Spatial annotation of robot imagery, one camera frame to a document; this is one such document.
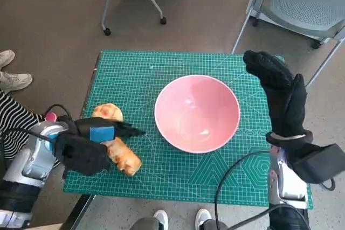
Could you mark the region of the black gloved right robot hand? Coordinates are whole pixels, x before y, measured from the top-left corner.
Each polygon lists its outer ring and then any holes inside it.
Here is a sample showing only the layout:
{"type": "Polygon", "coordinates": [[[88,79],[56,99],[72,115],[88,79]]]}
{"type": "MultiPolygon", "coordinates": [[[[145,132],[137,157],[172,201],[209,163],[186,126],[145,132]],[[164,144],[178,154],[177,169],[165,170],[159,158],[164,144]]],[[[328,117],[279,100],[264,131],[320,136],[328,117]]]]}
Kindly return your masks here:
{"type": "Polygon", "coordinates": [[[304,135],[307,92],[303,76],[293,75],[283,61],[266,52],[248,50],[243,61],[266,93],[272,132],[281,137],[304,135]]]}

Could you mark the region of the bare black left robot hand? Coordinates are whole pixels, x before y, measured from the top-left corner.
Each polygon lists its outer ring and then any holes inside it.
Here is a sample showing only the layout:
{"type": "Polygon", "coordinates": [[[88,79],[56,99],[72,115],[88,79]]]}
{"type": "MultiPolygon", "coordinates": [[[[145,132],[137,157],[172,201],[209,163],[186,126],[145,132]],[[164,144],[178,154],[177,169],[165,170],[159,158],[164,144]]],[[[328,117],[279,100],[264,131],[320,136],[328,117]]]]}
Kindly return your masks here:
{"type": "Polygon", "coordinates": [[[75,125],[80,136],[99,143],[112,141],[116,137],[130,138],[146,133],[144,130],[134,128],[130,123],[101,117],[79,119],[75,121],[75,125]]]}

